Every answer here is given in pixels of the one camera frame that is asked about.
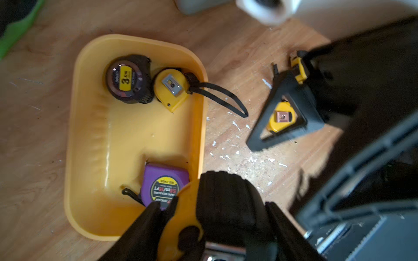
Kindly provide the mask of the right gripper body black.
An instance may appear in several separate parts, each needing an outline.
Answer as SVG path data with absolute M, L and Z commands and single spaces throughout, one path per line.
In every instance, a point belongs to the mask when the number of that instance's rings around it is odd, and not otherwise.
M 351 117 L 330 163 L 356 156 L 418 109 L 418 18 L 410 16 L 308 52 L 319 110 Z

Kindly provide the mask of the yellow oval storage tray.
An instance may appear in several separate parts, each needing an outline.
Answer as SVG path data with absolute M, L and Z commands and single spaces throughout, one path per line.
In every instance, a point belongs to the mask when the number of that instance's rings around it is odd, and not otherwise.
M 205 98 L 192 95 L 174 112 L 158 101 L 118 101 L 106 88 L 105 71 L 130 54 L 150 58 L 153 74 L 179 67 L 208 80 L 200 59 L 173 43 L 109 34 L 81 50 L 72 85 L 64 206 L 72 227 L 93 240 L 118 240 L 140 216 L 144 207 L 122 189 L 140 191 L 146 162 L 185 168 L 191 180 L 202 173 Z

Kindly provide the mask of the small yellow tape measure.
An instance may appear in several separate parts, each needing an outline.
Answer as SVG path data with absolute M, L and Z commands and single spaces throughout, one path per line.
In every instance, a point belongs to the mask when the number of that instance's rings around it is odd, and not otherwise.
M 109 93 L 119 101 L 150 103 L 154 98 L 151 59 L 138 54 L 114 59 L 105 71 L 104 83 Z

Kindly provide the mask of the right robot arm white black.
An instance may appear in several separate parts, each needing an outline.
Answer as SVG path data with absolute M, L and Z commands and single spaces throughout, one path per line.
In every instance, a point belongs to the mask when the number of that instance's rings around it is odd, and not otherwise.
M 295 18 L 329 39 L 297 51 L 288 70 L 273 70 L 272 90 L 247 139 L 253 152 L 353 118 L 344 143 L 358 152 L 417 125 L 417 1 L 237 1 L 264 25 Z

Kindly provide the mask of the black round tape measure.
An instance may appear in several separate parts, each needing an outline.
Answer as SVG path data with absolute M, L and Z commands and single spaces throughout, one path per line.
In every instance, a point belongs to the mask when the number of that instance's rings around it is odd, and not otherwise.
M 239 175 L 210 171 L 167 209 L 159 261 L 274 261 L 276 238 L 257 189 Z

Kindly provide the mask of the purple tape measure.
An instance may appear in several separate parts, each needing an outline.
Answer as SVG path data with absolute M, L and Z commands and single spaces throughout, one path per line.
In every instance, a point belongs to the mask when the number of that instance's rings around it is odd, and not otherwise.
M 146 163 L 140 193 L 136 194 L 129 188 L 124 188 L 121 193 L 145 207 L 153 202 L 158 202 L 160 208 L 164 210 L 189 182 L 189 173 L 184 168 L 160 163 Z

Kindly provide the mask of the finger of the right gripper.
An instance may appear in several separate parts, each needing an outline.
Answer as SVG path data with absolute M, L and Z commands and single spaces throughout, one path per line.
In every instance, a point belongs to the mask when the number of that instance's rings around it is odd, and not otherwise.
M 323 127 L 310 89 L 285 71 L 274 75 L 271 93 L 246 144 L 251 151 L 259 152 Z

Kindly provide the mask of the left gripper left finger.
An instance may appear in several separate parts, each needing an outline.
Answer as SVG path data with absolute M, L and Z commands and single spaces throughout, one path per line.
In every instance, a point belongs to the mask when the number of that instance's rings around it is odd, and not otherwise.
M 178 197 L 165 209 L 158 202 L 149 204 L 101 261 L 155 261 L 164 226 L 174 215 Z

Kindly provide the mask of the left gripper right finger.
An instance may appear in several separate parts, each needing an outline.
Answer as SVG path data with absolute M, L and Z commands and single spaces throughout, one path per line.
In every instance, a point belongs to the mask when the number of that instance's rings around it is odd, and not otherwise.
M 266 202 L 266 211 L 277 240 L 277 261 L 325 261 L 274 202 Z

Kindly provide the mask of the black yellow tape measure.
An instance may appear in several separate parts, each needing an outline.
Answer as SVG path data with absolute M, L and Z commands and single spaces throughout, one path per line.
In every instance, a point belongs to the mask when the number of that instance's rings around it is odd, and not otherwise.
M 279 133 L 287 127 L 295 124 L 297 113 L 287 101 L 278 103 L 267 124 L 267 130 L 274 133 Z

